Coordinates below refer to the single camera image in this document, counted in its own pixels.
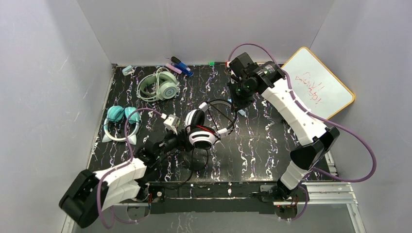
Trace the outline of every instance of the whiteboard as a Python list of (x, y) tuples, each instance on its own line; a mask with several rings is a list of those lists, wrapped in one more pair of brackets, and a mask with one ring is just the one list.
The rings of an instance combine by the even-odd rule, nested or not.
[(355, 100), (355, 95), (306, 47), (283, 66), (292, 89), (311, 112), (329, 119)]

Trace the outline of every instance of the red writing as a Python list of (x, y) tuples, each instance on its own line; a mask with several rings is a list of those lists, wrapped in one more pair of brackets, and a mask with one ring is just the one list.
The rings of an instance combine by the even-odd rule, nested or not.
[(325, 87), (322, 85), (322, 82), (316, 83), (315, 81), (311, 80), (309, 72), (302, 74), (301, 77), (296, 76), (295, 80), (299, 80), (301, 83), (308, 87), (310, 99), (315, 101), (315, 104), (319, 104), (321, 102), (322, 98), (318, 96), (318, 92)]

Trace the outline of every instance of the small blue object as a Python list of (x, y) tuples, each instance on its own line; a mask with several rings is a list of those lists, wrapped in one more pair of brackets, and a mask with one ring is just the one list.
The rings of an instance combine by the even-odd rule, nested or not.
[(172, 61), (172, 66), (178, 68), (179, 70), (181, 70), (184, 74), (188, 75), (188, 76), (192, 76), (193, 75), (193, 71), (187, 67), (187, 65), (185, 65), (182, 61), (180, 61), (179, 59), (177, 59), (177, 57), (172, 57), (170, 59)]
[(123, 73), (123, 75), (129, 75), (129, 72), (132, 71), (133, 67), (132, 66), (128, 66), (124, 69), (121, 70), (121, 72)]
[[(129, 115), (136, 111), (135, 107), (127, 107), (124, 109), (124, 115), (126, 116), (126, 119), (129, 117)], [(135, 124), (136, 122), (138, 122), (140, 120), (140, 115), (138, 112), (135, 112), (129, 119), (129, 123), (130, 124)]]
[(239, 111), (238, 111), (238, 113), (240, 114), (240, 115), (242, 115), (242, 116), (246, 116), (246, 112), (243, 110), (243, 109), (240, 109)]
[(109, 110), (107, 110), (107, 119), (114, 123), (119, 122), (123, 118), (123, 110), (121, 106), (111, 106)]

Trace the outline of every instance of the green headphones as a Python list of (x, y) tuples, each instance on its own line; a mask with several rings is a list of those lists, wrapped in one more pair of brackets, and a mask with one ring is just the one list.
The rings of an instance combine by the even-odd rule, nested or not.
[[(148, 86), (154, 83), (156, 84), (154, 93), (145, 91)], [(137, 85), (137, 97), (146, 102), (171, 99), (180, 92), (178, 85), (179, 82), (176, 77), (168, 69), (161, 67), (157, 69), (155, 74), (148, 75), (139, 82)]]

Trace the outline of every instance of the white headphones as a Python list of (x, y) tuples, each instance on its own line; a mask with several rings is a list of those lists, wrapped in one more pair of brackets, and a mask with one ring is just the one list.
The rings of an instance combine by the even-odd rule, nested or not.
[(238, 119), (238, 114), (235, 112), (235, 118), (233, 122), (224, 129), (218, 130), (217, 132), (207, 126), (205, 123), (205, 112), (215, 104), (224, 104), (228, 107), (232, 107), (231, 103), (225, 100), (212, 100), (210, 102), (203, 102), (199, 109), (192, 110), (186, 116), (185, 127), (188, 133), (189, 142), (198, 149), (209, 149), (218, 140), (223, 137), (228, 136), (235, 129), (235, 122)]
[[(156, 83), (155, 93), (145, 91), (146, 87)], [(180, 92), (179, 82), (168, 69), (161, 67), (156, 73), (144, 77), (137, 85), (137, 97), (146, 102), (166, 100), (173, 98)]]
[[(110, 141), (116, 141), (116, 142), (125, 142), (126, 141), (126, 137), (122, 137), (122, 138), (117, 138), (114, 137), (110, 134), (109, 129), (107, 127), (107, 125), (109, 124), (109, 122), (114, 122), (117, 123), (119, 121), (121, 121), (123, 119), (123, 115), (128, 118), (129, 115), (134, 112), (136, 110), (135, 107), (127, 107), (124, 108), (118, 105), (115, 106), (111, 106), (108, 110), (107, 110), (107, 116), (106, 119), (104, 120), (104, 136), (102, 138), (102, 142), (110, 142)], [(129, 142), (132, 145), (136, 145), (136, 134), (139, 130), (139, 125), (140, 125), (140, 115), (139, 113), (134, 113), (130, 119), (129, 119), (129, 123), (130, 124), (136, 124), (135, 125), (135, 129), (128, 135), (129, 138)]]

